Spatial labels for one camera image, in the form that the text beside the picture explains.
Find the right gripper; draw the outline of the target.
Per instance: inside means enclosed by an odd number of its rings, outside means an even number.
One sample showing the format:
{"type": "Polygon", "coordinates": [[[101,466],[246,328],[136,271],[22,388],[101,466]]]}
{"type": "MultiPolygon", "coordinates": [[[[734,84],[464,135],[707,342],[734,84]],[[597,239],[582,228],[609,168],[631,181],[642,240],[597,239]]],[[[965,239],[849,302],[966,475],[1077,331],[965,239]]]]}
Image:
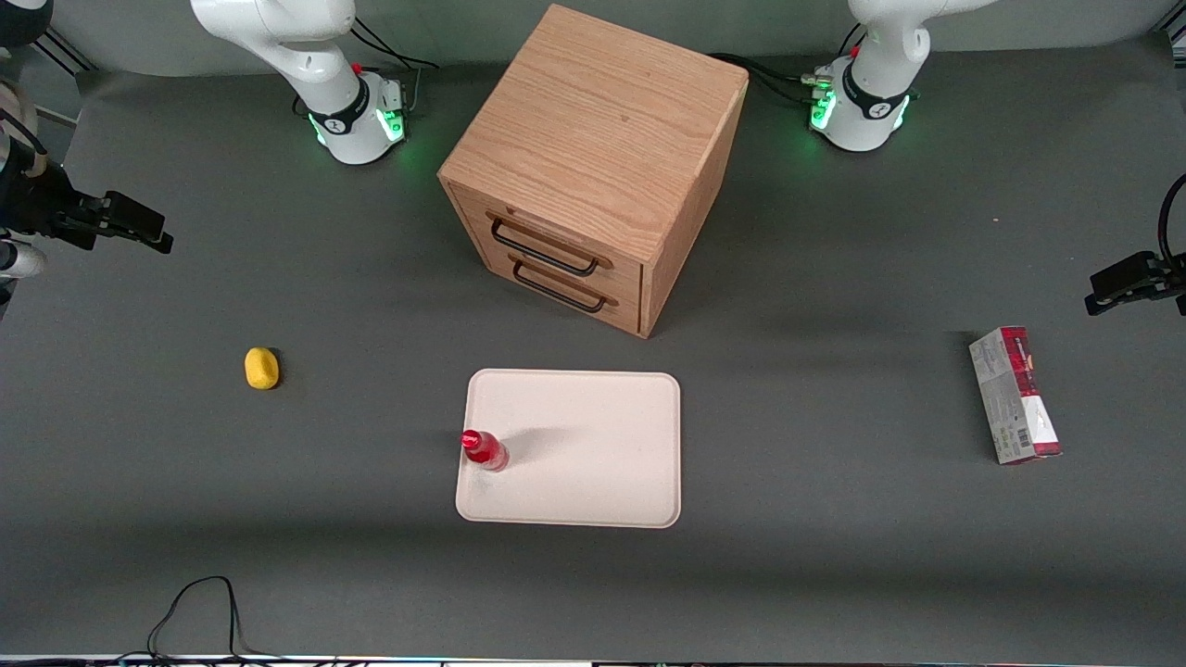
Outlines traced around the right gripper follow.
{"type": "MultiPolygon", "coordinates": [[[[93,250],[100,236],[97,215],[87,204],[89,195],[71,185],[64,169],[37,159],[4,163],[1,174],[1,227],[5,231],[42,235],[93,250]]],[[[167,255],[174,239],[164,231],[165,216],[129,195],[107,191],[100,217],[110,236],[130,239],[167,255]]]]}

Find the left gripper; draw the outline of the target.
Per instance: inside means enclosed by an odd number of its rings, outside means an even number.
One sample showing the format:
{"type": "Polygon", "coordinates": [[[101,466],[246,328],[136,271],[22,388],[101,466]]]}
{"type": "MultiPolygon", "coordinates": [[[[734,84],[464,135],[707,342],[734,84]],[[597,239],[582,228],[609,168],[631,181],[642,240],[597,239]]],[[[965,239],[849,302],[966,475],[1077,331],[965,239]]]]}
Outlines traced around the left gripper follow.
{"type": "Polygon", "coordinates": [[[1096,317],[1128,301],[1128,293],[1152,290],[1153,301],[1173,298],[1178,312],[1185,317],[1185,269],[1182,255],[1158,258],[1153,252],[1139,252],[1099,269],[1091,277],[1092,292],[1084,296],[1089,316],[1096,317]]]}

